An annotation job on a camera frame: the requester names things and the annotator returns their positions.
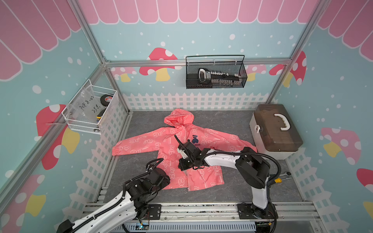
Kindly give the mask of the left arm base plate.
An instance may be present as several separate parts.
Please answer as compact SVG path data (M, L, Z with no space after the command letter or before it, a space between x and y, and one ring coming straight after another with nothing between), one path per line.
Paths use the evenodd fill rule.
M138 212L140 220L160 220L162 205L148 204Z

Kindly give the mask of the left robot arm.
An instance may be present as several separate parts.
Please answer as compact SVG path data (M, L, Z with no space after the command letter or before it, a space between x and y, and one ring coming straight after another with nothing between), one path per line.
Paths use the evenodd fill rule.
M58 233L108 233L133 219L142 220L149 215L152 196L170 184L164 170L152 168L145 174L128 180L122 191L93 213L71 222L62 222Z

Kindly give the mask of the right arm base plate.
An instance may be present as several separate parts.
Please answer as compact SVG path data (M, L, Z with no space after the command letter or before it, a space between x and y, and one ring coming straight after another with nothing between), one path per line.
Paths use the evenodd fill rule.
M275 205L271 202L265 209L260 209L252 203L239 203L237 208L240 219L278 219Z

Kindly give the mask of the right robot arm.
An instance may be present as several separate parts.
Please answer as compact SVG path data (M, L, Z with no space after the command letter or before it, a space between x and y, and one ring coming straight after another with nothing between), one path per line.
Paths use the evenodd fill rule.
M251 206L247 210L239 208L244 217L278 218L275 205L270 199L270 187L276 183L282 169L273 157L255 152L250 147L235 152L209 148L201 150L189 141L184 144L179 142L177 151L182 155L178 165L181 171L213 166L236 169L252 189Z

